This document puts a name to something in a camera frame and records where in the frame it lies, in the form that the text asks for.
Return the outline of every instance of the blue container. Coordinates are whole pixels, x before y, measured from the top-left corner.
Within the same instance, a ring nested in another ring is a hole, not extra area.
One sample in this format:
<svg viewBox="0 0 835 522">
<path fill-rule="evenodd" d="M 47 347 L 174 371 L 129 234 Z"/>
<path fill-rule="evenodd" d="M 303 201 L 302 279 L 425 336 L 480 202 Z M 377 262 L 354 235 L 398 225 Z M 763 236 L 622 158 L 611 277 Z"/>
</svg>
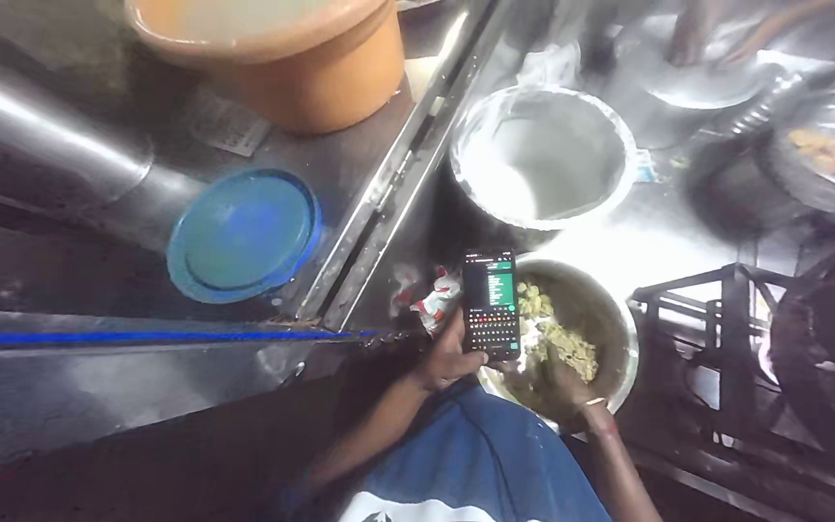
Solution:
<svg viewBox="0 0 835 522">
<path fill-rule="evenodd" d="M 278 169 L 220 179 L 173 229 L 166 267 L 203 303 L 234 303 L 288 282 L 315 250 L 321 211 L 308 186 Z"/>
</svg>

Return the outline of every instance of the smartphone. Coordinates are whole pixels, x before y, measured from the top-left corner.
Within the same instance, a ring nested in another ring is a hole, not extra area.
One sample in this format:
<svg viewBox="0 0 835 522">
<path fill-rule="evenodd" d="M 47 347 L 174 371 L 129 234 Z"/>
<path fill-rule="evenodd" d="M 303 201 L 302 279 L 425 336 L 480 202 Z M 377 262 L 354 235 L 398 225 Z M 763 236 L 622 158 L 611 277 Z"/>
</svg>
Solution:
<svg viewBox="0 0 835 522">
<path fill-rule="evenodd" d="M 467 252 L 463 289 L 463 351 L 483 350 L 489 361 L 515 361 L 520 355 L 520 323 L 514 253 L 506 248 Z"/>
</svg>

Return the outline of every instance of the blue stripe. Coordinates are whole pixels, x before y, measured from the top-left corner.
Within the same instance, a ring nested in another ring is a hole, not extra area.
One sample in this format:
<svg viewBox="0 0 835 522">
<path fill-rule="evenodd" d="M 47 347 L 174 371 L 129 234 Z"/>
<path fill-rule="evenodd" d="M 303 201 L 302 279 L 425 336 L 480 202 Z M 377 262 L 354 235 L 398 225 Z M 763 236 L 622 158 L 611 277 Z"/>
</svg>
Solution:
<svg viewBox="0 0 835 522">
<path fill-rule="evenodd" d="M 297 341 L 360 338 L 376 332 L 84 332 L 84 333 L 0 333 L 0 345 L 41 345 L 61 343 L 117 343 L 122 341 Z"/>
</svg>

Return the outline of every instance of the green food mixture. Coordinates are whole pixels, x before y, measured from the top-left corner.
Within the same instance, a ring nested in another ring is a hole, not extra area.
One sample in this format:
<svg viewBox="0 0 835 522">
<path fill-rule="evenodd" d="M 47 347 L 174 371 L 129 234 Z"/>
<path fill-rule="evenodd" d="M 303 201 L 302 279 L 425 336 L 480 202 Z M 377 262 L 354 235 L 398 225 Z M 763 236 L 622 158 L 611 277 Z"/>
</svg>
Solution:
<svg viewBox="0 0 835 522">
<path fill-rule="evenodd" d="M 537 285 L 522 281 L 518 284 L 518 305 L 520 316 L 536 321 L 536 328 L 540 331 L 536 345 L 523 347 L 528 352 L 527 372 L 535 372 L 536 366 L 547 360 L 547 350 L 552 345 L 556 347 L 560 359 L 572 366 L 586 383 L 595 379 L 597 362 L 594 345 L 586 342 L 577 332 L 558 325 L 553 317 L 553 300 L 549 295 L 540 292 Z M 521 335 L 527 334 L 530 324 L 530 320 L 521 322 Z"/>
</svg>

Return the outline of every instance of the person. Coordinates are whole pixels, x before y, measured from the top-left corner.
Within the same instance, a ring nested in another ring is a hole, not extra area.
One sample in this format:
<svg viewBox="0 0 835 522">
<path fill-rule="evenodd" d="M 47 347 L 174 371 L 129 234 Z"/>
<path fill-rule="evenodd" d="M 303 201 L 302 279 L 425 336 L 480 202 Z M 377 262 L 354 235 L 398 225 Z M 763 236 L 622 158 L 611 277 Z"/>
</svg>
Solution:
<svg viewBox="0 0 835 522">
<path fill-rule="evenodd" d="M 539 417 L 481 388 L 474 374 L 488 356 L 463 353 L 462 311 L 452 315 L 428 355 L 286 491 L 287 518 L 326 485 L 381 456 L 358 484 L 341 522 L 661 522 L 613 416 L 574 369 L 546 365 L 549 400 L 570 412 L 560 422 L 568 425 L 573 412 L 586 420 L 597 494 Z M 431 397 L 436 407 L 425 425 L 405 436 Z"/>
</svg>

